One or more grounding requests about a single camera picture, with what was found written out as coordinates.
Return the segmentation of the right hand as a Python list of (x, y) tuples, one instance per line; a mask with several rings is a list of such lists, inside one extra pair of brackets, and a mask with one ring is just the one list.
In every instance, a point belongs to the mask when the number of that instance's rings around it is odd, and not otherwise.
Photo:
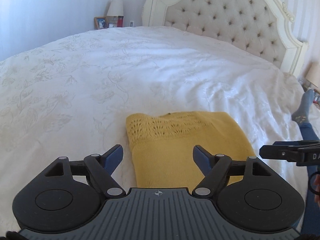
[(320, 204), (320, 196), (319, 195), (315, 195), (314, 201), (315, 201), (315, 203)]

